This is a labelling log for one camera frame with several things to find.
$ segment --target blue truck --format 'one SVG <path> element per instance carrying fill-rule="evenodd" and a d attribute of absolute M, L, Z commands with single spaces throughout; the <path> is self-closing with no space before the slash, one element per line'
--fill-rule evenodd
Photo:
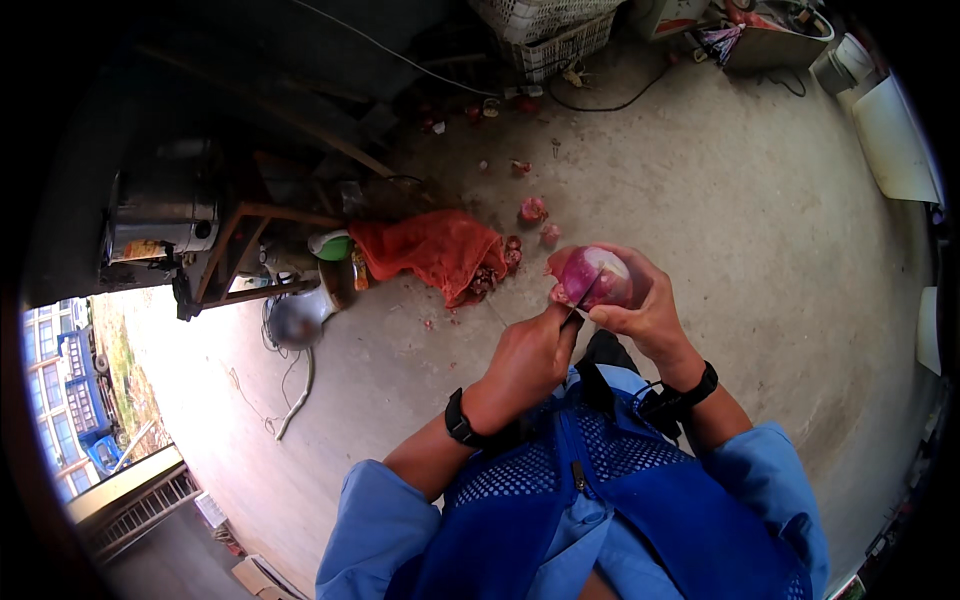
<path fill-rule="evenodd" d="M 67 359 L 67 410 L 77 430 L 77 439 L 101 476 L 109 477 L 117 469 L 123 452 L 113 437 L 117 423 L 108 397 L 108 376 L 94 368 L 90 351 L 91 326 L 57 336 L 57 349 Z M 123 467 L 131 462 L 124 461 Z"/>

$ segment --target red mesh bag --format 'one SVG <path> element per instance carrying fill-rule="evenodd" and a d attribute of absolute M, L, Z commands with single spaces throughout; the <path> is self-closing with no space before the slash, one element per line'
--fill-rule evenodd
<path fill-rule="evenodd" d="M 363 251 L 374 279 L 385 281 L 412 269 L 424 283 L 440 288 L 446 307 L 479 301 L 468 286 L 477 267 L 507 274 L 500 234 L 462 210 L 438 210 L 400 223 L 353 221 L 350 237 Z"/>

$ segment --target hand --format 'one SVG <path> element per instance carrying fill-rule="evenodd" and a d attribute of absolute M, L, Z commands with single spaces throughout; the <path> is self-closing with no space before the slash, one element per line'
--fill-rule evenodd
<path fill-rule="evenodd" d="M 461 406 L 473 431 L 496 433 L 564 381 L 584 323 L 574 314 L 561 331 L 569 312 L 569 306 L 554 302 L 533 319 L 504 330 L 487 373 L 464 390 Z"/>
<path fill-rule="evenodd" d="M 670 277 L 640 251 L 604 242 L 591 245 L 613 252 L 626 263 L 639 306 L 601 304 L 590 310 L 590 319 L 613 333 L 630 336 L 657 365 L 663 383 L 681 392 L 693 389 L 705 365 L 680 327 Z"/>

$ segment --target black wristband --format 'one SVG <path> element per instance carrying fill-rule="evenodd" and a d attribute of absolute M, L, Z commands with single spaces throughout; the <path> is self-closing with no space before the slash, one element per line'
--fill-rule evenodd
<path fill-rule="evenodd" d="M 446 410 L 444 411 L 446 433 L 460 444 L 472 448 L 486 448 L 491 444 L 493 437 L 482 436 L 473 431 L 469 419 L 460 408 L 460 401 L 463 397 L 463 388 L 459 388 L 450 395 L 450 401 L 446 404 Z"/>
<path fill-rule="evenodd" d="M 651 415 L 665 411 L 675 420 L 681 420 L 691 408 L 702 402 L 710 394 L 716 391 L 720 382 L 717 371 L 714 370 L 706 360 L 704 374 L 700 376 L 700 382 L 688 392 L 678 392 L 666 384 L 663 385 L 663 392 L 660 393 L 660 401 L 651 404 L 647 410 L 640 409 L 640 416 L 649 418 Z"/>

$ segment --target person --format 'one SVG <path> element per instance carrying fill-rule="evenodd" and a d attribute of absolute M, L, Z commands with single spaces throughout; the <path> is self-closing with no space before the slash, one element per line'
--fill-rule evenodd
<path fill-rule="evenodd" d="M 827 542 L 786 434 L 753 427 L 718 383 L 663 271 L 594 245 L 627 264 L 640 306 L 594 306 L 602 328 L 575 367 L 569 307 L 507 327 L 443 414 L 350 470 L 317 598 L 824 595 Z M 661 393 L 613 334 L 653 361 Z M 666 439 L 678 422 L 694 456 Z"/>

